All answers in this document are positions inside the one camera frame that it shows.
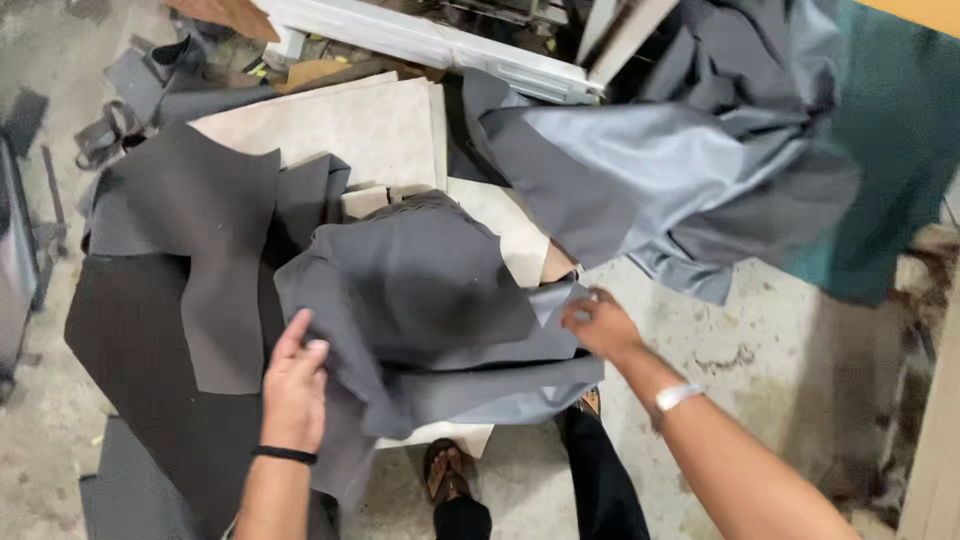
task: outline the person's foot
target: person's foot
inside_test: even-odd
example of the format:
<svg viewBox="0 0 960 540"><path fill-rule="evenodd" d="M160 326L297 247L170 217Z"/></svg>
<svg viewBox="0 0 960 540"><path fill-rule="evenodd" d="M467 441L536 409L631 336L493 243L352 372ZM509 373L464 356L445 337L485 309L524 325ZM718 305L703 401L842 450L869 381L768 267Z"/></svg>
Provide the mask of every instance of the person's foot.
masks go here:
<svg viewBox="0 0 960 540"><path fill-rule="evenodd" d="M580 412L585 412L587 414L592 414L600 421L600 388L598 386L592 387L583 396L580 396L580 399L577 400L577 403L571 405L575 407Z"/></svg>
<svg viewBox="0 0 960 540"><path fill-rule="evenodd" d="M453 441L434 441L427 449L423 469L427 494L434 505L453 501L461 495L469 496L469 486L464 474L464 456Z"/></svg>

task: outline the white wristband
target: white wristband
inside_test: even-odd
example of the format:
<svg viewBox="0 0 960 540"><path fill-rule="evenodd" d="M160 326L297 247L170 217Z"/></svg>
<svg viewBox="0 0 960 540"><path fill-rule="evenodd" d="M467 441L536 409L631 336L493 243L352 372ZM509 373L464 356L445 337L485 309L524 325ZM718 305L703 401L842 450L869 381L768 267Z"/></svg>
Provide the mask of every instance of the white wristband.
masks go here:
<svg viewBox="0 0 960 540"><path fill-rule="evenodd" d="M706 391L702 384L677 384L676 386L671 386L657 394L657 409L660 411L660 414L664 414L671 408L694 396L700 396Z"/></svg>

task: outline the hand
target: hand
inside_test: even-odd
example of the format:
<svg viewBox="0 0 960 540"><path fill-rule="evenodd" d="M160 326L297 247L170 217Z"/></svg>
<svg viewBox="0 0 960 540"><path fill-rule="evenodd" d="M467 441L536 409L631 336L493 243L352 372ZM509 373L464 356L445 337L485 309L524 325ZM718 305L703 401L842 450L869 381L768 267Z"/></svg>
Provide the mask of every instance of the hand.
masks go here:
<svg viewBox="0 0 960 540"><path fill-rule="evenodd" d="M600 287L591 287L590 293L590 297L564 307L561 325L572 331L595 355L613 363L624 353L637 348L643 350L643 339L636 331L634 321L613 295ZM581 320L578 317L580 312L585 313L588 319Z"/></svg>
<svg viewBox="0 0 960 540"><path fill-rule="evenodd" d="M260 444L315 454L324 438L326 370L330 344L315 339L301 346L311 312L301 309L274 347L263 378Z"/></svg>

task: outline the finger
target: finger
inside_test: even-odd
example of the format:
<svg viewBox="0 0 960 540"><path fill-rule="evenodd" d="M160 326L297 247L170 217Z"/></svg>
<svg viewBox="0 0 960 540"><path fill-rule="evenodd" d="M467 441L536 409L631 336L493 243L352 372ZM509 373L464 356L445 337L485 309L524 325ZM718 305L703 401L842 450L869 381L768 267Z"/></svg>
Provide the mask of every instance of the finger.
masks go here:
<svg viewBox="0 0 960 540"><path fill-rule="evenodd" d="M600 307L600 304L589 297L578 298L564 307L564 313L570 311L582 311L587 315L592 315Z"/></svg>
<svg viewBox="0 0 960 540"><path fill-rule="evenodd" d="M274 362L279 358L293 358L300 350L303 343L303 337L306 335L307 326L310 325L310 318L313 312L309 309L301 309L294 315L294 318L283 331L283 335L276 342L274 347Z"/></svg>
<svg viewBox="0 0 960 540"><path fill-rule="evenodd" d="M585 322L577 318L577 312L564 313L560 319L560 326L573 333L577 333L584 326Z"/></svg>
<svg viewBox="0 0 960 540"><path fill-rule="evenodd" d="M326 378L327 372L324 368L318 369L313 374L313 397L322 402L326 401Z"/></svg>
<svg viewBox="0 0 960 540"><path fill-rule="evenodd" d="M293 368L295 380L309 380L320 366L324 365L329 350L330 344L321 339L313 339L307 343L306 348L297 353Z"/></svg>
<svg viewBox="0 0 960 540"><path fill-rule="evenodd" d="M616 305L616 299L613 297L613 295L610 293L609 290L603 287L594 286L594 287L591 287L589 291L600 302L609 302L611 304Z"/></svg>

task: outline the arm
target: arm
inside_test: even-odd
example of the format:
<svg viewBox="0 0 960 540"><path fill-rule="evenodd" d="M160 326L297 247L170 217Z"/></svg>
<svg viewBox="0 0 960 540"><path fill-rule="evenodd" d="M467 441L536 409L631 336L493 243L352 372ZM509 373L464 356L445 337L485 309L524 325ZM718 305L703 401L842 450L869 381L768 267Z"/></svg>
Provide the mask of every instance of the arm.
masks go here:
<svg viewBox="0 0 960 540"><path fill-rule="evenodd" d="M592 292L595 299L567 307L564 326L607 358L656 417L657 395L685 379L644 346L636 325L609 292ZM690 488L725 538L859 538L812 484L709 398L690 398L671 408L661 428Z"/></svg>
<svg viewBox="0 0 960 540"><path fill-rule="evenodd" d="M301 346L310 311L301 310L274 348L263 379L260 444L315 453L324 438L324 341ZM259 455L253 460L234 534L236 540L304 540L310 467Z"/></svg>

